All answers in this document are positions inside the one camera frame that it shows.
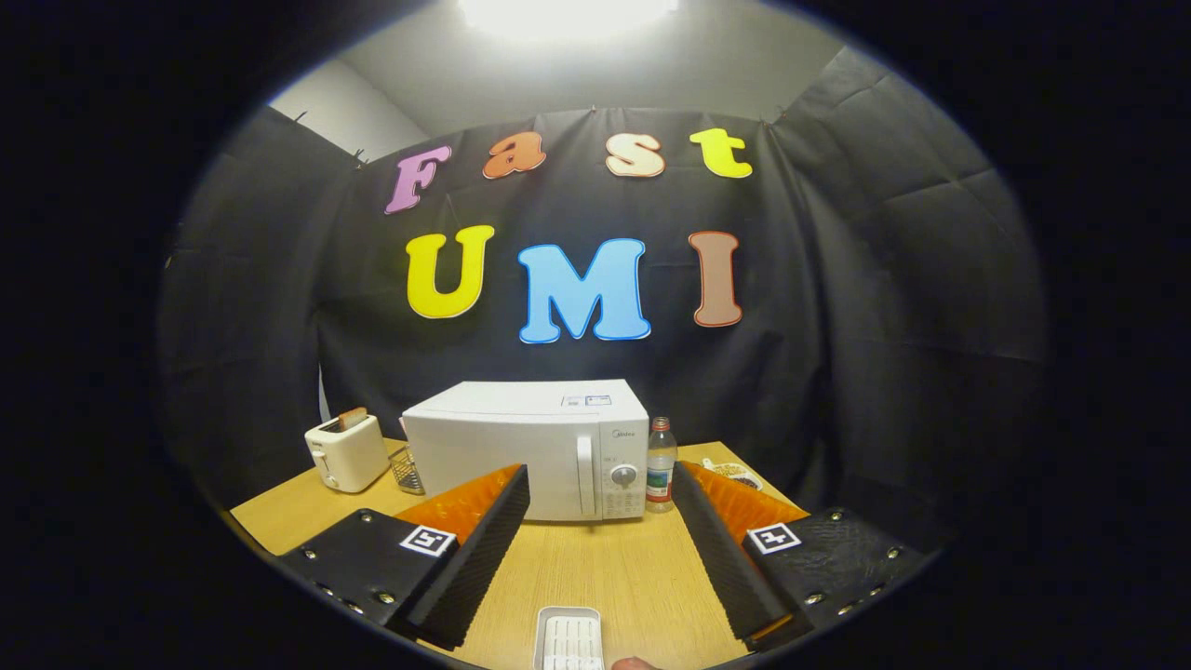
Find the microwave knob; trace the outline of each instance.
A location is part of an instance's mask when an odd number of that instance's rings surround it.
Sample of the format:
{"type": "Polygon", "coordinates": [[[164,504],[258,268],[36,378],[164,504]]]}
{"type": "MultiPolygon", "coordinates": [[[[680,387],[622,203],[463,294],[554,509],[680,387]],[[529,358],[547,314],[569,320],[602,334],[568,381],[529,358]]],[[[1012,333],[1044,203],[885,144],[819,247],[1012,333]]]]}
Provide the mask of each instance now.
{"type": "Polygon", "coordinates": [[[612,482],[628,487],[637,478],[637,469],[631,465],[621,465],[612,469],[612,482]]]}

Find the black backdrop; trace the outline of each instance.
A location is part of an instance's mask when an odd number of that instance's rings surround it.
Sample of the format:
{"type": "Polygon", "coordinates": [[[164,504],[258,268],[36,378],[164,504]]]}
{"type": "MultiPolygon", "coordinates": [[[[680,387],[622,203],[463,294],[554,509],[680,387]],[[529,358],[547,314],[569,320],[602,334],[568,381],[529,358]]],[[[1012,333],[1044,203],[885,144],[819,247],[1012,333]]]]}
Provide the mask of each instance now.
{"type": "MultiPolygon", "coordinates": [[[[272,109],[216,161],[166,270],[172,438],[232,507],[310,468],[320,365],[332,414],[367,406],[386,436],[464,380],[625,378],[684,443],[723,440],[815,511],[848,505],[922,549],[971,512],[1021,451],[1042,378],[1045,312],[1015,198],[947,115],[846,49],[775,124],[693,112],[542,114],[435,138],[356,167],[272,109]],[[693,132],[741,137],[744,179],[712,174],[693,132]],[[488,180],[487,149],[542,134],[545,162],[488,180]],[[604,165],[618,132],[661,142],[666,170],[604,165]],[[397,163],[451,157],[413,208],[385,214],[397,163]],[[456,318],[406,299],[405,244],[430,232],[437,283],[459,281],[462,227],[488,224],[479,301],[456,318]],[[737,324],[703,327],[687,236],[734,253],[737,324]],[[517,252],[559,244],[575,269],[642,239],[648,338],[518,339],[517,252]]],[[[592,315],[592,323],[599,312],[592,315]]]]}

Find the ceiling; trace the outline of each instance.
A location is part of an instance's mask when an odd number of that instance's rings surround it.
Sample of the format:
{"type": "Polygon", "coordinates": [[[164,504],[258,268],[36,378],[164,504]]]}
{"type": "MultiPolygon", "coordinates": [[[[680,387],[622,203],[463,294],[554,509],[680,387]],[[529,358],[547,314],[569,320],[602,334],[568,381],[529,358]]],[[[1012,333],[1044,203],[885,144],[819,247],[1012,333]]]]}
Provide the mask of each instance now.
{"type": "Polygon", "coordinates": [[[756,0],[679,0],[619,35],[544,42],[470,27],[443,0],[339,57],[435,137],[593,105],[773,120],[842,45],[756,0]]]}

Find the bottle label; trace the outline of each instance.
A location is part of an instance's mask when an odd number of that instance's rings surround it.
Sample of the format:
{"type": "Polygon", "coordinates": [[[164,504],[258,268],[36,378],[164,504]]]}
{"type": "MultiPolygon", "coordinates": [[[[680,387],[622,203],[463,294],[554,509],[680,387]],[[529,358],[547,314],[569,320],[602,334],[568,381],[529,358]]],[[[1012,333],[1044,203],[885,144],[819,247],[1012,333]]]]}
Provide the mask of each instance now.
{"type": "Polygon", "coordinates": [[[646,500],[649,502],[666,502],[669,500],[671,478],[674,475],[674,467],[666,470],[646,471],[646,500]]]}

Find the wire basket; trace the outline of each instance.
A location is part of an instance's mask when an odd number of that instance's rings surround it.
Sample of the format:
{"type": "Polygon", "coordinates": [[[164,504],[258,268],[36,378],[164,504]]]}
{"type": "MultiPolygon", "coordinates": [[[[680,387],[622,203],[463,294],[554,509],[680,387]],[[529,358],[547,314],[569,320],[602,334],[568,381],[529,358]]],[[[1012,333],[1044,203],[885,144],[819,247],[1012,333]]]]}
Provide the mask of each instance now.
{"type": "Polygon", "coordinates": [[[388,465],[393,470],[393,478],[397,480],[398,488],[406,494],[426,495],[426,490],[422,488],[418,469],[413,465],[413,455],[410,453],[410,447],[401,447],[389,455],[388,465]]]}

